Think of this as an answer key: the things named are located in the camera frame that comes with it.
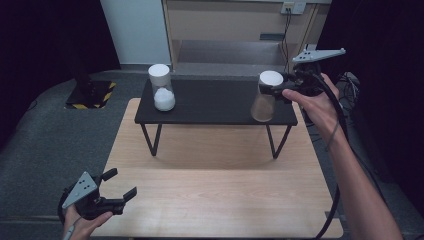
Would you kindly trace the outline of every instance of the metal bracket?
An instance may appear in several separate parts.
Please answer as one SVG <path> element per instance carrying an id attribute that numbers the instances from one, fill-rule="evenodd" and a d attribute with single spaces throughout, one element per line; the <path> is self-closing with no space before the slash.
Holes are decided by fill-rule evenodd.
<path id="1" fill-rule="evenodd" d="M 94 182 L 90 174 L 88 174 L 88 172 L 84 172 L 78 179 L 78 182 L 75 184 L 69 196 L 66 198 L 62 208 L 65 209 L 69 207 L 73 203 L 95 191 L 97 188 L 97 184 Z"/>
<path id="2" fill-rule="evenodd" d="M 304 49 L 302 53 L 297 55 L 297 57 L 293 58 L 293 62 L 295 63 L 316 62 L 322 59 L 343 55 L 345 53 L 346 53 L 346 50 L 344 48 L 341 48 L 340 50 L 314 50 L 314 51 L 308 51 Z"/>

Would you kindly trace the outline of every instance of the white lid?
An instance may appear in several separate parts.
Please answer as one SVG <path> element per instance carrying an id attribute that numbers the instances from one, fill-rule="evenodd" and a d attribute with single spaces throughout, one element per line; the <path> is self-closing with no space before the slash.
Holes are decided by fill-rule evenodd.
<path id="1" fill-rule="evenodd" d="M 164 64 L 155 64 L 149 68 L 150 81 L 156 86 L 165 86 L 170 83 L 169 67 Z"/>
<path id="2" fill-rule="evenodd" d="M 283 76 L 276 71 L 265 71 L 259 76 L 259 80 L 266 85 L 278 86 L 284 82 Z"/>
<path id="3" fill-rule="evenodd" d="M 153 77 L 163 77 L 169 73 L 169 67 L 165 64 L 155 64 L 149 68 L 149 74 Z"/>

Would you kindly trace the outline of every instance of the person's right hand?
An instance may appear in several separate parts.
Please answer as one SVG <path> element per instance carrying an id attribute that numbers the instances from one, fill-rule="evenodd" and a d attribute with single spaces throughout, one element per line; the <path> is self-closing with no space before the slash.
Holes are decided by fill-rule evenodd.
<path id="1" fill-rule="evenodd" d="M 330 78 L 323 73 L 321 75 L 336 98 L 339 99 L 339 90 L 331 82 Z M 323 92 L 315 97 L 307 97 L 296 91 L 285 89 L 283 91 L 283 96 L 291 101 L 299 103 L 305 109 L 309 118 L 315 123 L 321 136 L 328 142 L 337 124 L 337 113 L 327 94 Z"/>

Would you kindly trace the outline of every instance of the tabletop surface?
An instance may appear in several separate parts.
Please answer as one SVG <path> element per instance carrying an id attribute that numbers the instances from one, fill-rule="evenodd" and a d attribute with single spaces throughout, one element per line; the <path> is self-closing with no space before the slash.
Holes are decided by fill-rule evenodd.
<path id="1" fill-rule="evenodd" d="M 139 103 L 129 102 L 105 166 L 118 175 L 100 187 L 108 199 L 134 186 L 138 194 L 93 236 L 311 238 L 321 230 L 332 199 L 297 105 L 299 124 L 274 160 L 261 125 L 164 125 L 151 156 L 134 123 Z M 271 126 L 276 136 L 285 128 Z M 333 219 L 324 237 L 342 235 Z"/>
<path id="2" fill-rule="evenodd" d="M 154 107 L 153 91 L 147 81 L 143 101 L 135 116 L 136 123 L 261 125 L 252 118 L 250 109 L 258 89 L 257 81 L 174 80 L 175 107 L 159 111 Z M 291 104 L 276 101 L 275 114 L 269 125 L 297 125 Z"/>

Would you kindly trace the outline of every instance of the forearm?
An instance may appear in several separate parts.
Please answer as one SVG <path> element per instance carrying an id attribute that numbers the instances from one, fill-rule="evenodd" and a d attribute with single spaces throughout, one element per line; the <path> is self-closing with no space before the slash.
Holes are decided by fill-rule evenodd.
<path id="1" fill-rule="evenodd" d="M 329 143 L 329 154 L 352 237 L 402 239 L 392 214 L 359 165 L 342 129 L 337 129 L 331 141 L 330 131 L 325 132 L 323 137 Z"/>
<path id="2" fill-rule="evenodd" d="M 68 232 L 70 228 L 65 229 L 62 235 L 62 239 L 67 240 L 88 240 L 90 239 L 90 233 L 83 230 L 73 230 L 72 232 Z"/>

